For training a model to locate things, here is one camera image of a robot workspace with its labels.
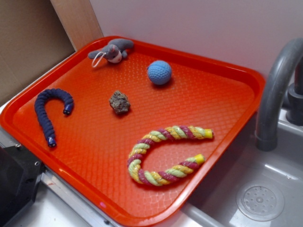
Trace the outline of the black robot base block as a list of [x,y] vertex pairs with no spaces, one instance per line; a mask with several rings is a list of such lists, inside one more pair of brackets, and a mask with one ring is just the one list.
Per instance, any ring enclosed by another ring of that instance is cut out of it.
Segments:
[[0,225],[8,226],[35,203],[44,165],[18,144],[0,149]]

